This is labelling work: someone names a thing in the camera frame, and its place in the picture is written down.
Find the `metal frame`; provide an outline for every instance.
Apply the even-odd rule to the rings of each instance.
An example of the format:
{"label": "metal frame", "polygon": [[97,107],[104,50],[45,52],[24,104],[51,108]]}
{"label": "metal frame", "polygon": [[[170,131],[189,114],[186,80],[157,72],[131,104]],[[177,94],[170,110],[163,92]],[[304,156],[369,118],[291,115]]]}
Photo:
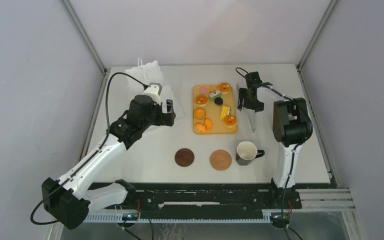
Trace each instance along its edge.
{"label": "metal frame", "polygon": [[[81,147],[81,152],[79,158],[81,159],[84,157],[87,153],[87,149],[89,147],[90,139],[92,136],[92,132],[95,126],[96,118],[98,115],[98,111],[101,105],[102,97],[104,95],[105,91],[105,85],[108,81],[108,70],[105,68],[103,62],[101,61],[97,51],[95,50],[95,47],[89,38],[88,34],[86,33],[85,28],[83,27],[78,15],[76,14],[76,11],[73,8],[73,5],[71,4],[70,0],[59,0],[61,2],[61,5],[63,6],[64,10],[67,12],[68,16],[70,17],[71,22],[73,23],[74,27],[76,28],[77,32],[79,33],[81,39],[83,40],[87,50],[90,52],[92,58],[94,59],[96,65],[98,66],[99,70],[102,72],[103,77],[101,79],[101,84],[99,86],[97,96],[94,102],[93,110],[91,113],[91,116],[89,118],[89,122],[87,125],[87,130],[85,132],[83,143]],[[356,208],[354,205],[354,202],[352,200],[352,196],[350,194],[349,189],[340,189],[337,188],[337,182],[335,179],[336,171],[333,167],[332,163],[330,162],[329,158],[329,152],[327,150],[326,144],[324,142],[323,134],[321,133],[319,127],[318,127],[318,118],[315,114],[315,111],[312,106],[311,97],[307,91],[307,86],[305,83],[305,80],[303,79],[303,76],[301,75],[302,68],[304,64],[306,63],[312,49],[314,48],[317,40],[320,37],[321,32],[323,31],[323,28],[326,26],[330,16],[332,15],[333,10],[337,6],[339,0],[331,0],[322,19],[320,20],[320,23],[317,26],[317,29],[315,30],[311,41],[309,42],[307,48],[305,49],[305,52],[300,59],[298,65],[297,65],[297,72],[299,79],[301,81],[301,86],[304,91],[305,97],[308,100],[309,109],[312,113],[312,118],[315,120],[314,129],[318,136],[320,147],[322,150],[323,158],[325,160],[326,170],[329,173],[329,176],[331,178],[331,184],[297,184],[297,191],[300,193],[301,203],[302,203],[302,209],[294,209],[295,212],[342,212],[342,217],[345,222],[346,230],[348,233],[348,236],[350,239],[358,239],[358,240],[364,240],[364,232],[363,228],[360,224],[360,221],[357,216]],[[101,183],[97,183],[92,185],[93,187],[100,187]],[[171,197],[173,197],[173,194],[179,194],[177,196],[180,196],[182,193],[190,193],[188,192],[189,189],[205,189],[209,188],[213,191],[211,188],[220,188],[215,190],[215,192],[219,191],[226,191],[226,189],[231,189],[233,191],[239,191],[240,193],[245,193],[245,191],[248,191],[255,194],[256,192],[260,195],[267,194],[268,192],[268,186],[269,184],[164,184],[164,183],[132,183],[134,186],[136,186],[136,195],[142,196],[147,199],[148,201],[145,201],[149,203],[148,207],[153,204],[154,198],[151,199],[150,196],[153,196],[155,193],[155,189],[165,189],[162,190],[162,194],[167,192],[168,194],[172,194]],[[239,202],[239,207],[241,209],[248,210],[249,212],[252,212],[252,207],[255,207],[256,199],[246,199],[243,202]],[[182,208],[188,208],[191,207],[191,205],[185,205],[182,204],[182,202],[170,204],[170,206],[178,206],[183,205]],[[131,212],[132,210],[123,210],[125,213]],[[150,218],[153,223],[270,223],[270,216],[274,214],[279,213],[279,209],[262,209],[262,210],[254,210],[257,211],[258,217],[239,217],[239,218],[233,218],[233,219],[181,219],[181,217],[172,219],[172,218]],[[121,221],[121,215],[120,211],[117,210],[117,206],[115,206],[115,209],[102,209],[100,211],[91,213],[86,218],[86,223],[114,223],[114,222],[120,222]],[[139,218],[137,223],[147,223],[147,219]],[[61,238],[62,230],[64,226],[61,223],[53,224],[47,235],[47,239],[49,240],[59,240]]]}

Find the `tray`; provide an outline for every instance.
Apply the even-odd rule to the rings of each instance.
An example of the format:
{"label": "tray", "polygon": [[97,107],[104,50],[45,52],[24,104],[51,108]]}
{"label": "tray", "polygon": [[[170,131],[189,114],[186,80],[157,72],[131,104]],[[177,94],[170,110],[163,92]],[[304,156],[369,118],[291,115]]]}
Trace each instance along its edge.
{"label": "tray", "polygon": [[[235,96],[234,96],[235,88],[232,85],[230,85],[231,90],[228,94],[222,94],[220,96],[223,99],[223,105],[217,106],[214,103],[214,101],[210,101],[210,100],[208,100],[208,104],[204,107],[199,107],[198,105],[195,104],[195,99],[199,95],[201,95],[200,88],[206,87],[206,88],[210,89],[210,87],[212,87],[212,86],[217,87],[218,84],[196,85],[192,89],[192,104],[193,104],[193,107],[192,107],[192,123],[193,123],[192,129],[198,135],[234,134],[238,130],[238,126],[235,126],[232,128],[225,127],[225,125],[223,124],[223,120],[220,120],[220,111],[222,110],[223,105],[230,107],[230,115],[236,117],[236,104],[235,104]],[[205,94],[205,96],[207,96],[208,98],[209,98],[209,93],[210,93],[210,91],[208,91],[208,93]],[[212,129],[211,130],[204,132],[204,133],[201,133],[200,130],[195,128],[196,124],[204,124],[204,120],[205,120],[205,119],[197,120],[194,118],[193,112],[196,109],[204,109],[205,110],[205,113],[206,113],[205,118],[210,119],[212,122]]]}

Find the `tabletop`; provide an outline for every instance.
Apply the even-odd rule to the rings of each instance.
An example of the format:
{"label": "tabletop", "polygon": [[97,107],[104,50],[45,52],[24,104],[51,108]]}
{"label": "tabletop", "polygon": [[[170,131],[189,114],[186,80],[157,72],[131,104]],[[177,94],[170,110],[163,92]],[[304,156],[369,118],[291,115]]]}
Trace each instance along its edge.
{"label": "tabletop", "polygon": [[[165,81],[170,85],[183,108],[185,117],[176,119],[174,126],[161,126],[145,132],[140,140],[111,163],[95,180],[95,182],[113,182],[124,179],[137,183],[270,183],[278,160],[279,143],[273,132],[274,99],[259,95],[264,102],[264,111],[255,117],[256,130],[252,133],[250,123],[244,111],[236,110],[238,130],[228,135],[197,135],[192,124],[192,88],[195,85],[230,83],[246,87],[245,80],[235,72],[241,67],[248,72],[258,71],[263,82],[271,82],[281,93],[293,97],[304,97],[300,79],[293,64],[253,64],[253,65],[179,65],[161,66]],[[116,72],[124,72],[131,67],[112,67],[111,76]],[[108,112],[110,123],[120,117],[128,109],[131,94],[128,92],[126,77],[117,75],[112,80]],[[235,101],[238,93],[235,87]],[[105,117],[105,98],[100,108],[90,140],[89,151],[105,135],[107,122]],[[236,147],[242,141],[253,142],[265,155],[255,159],[248,166],[236,163]],[[175,162],[175,154],[179,149],[193,151],[195,159],[188,167],[181,167]],[[225,150],[232,156],[231,166],[224,171],[217,171],[210,165],[210,155],[216,150]],[[329,183],[329,176],[323,160],[318,136],[316,133],[302,146],[299,154],[295,181],[297,183]]]}

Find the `round wooden disc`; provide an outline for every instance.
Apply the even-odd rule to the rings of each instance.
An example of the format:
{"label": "round wooden disc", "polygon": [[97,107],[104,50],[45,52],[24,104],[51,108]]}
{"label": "round wooden disc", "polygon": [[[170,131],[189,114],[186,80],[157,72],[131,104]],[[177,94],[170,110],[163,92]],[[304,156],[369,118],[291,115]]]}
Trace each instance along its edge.
{"label": "round wooden disc", "polygon": [[174,156],[174,160],[176,161],[177,165],[181,167],[190,166],[194,162],[194,159],[194,153],[187,148],[180,149],[176,152],[176,155]]}
{"label": "round wooden disc", "polygon": [[211,167],[218,171],[224,171],[232,165],[232,157],[225,150],[217,150],[209,157]]}

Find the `white mug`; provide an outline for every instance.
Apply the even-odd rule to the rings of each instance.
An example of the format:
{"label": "white mug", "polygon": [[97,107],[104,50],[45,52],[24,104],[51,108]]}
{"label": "white mug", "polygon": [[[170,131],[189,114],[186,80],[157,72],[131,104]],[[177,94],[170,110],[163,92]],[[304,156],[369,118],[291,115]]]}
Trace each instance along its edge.
{"label": "white mug", "polygon": [[264,156],[264,150],[258,150],[254,143],[243,141],[236,148],[236,162],[241,166],[247,166],[254,159]]}

